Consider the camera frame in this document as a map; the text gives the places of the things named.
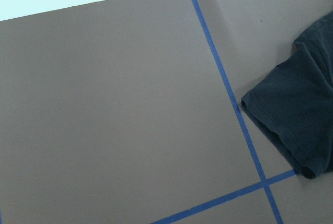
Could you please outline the black graphic t-shirt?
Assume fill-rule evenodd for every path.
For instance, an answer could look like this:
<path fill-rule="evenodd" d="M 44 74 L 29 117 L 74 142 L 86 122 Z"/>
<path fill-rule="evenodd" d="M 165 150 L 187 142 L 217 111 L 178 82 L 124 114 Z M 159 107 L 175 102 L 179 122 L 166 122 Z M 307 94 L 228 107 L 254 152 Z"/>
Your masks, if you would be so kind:
<path fill-rule="evenodd" d="M 294 46 L 241 106 L 287 162 L 314 179 L 332 171 L 332 14 L 312 23 Z"/>

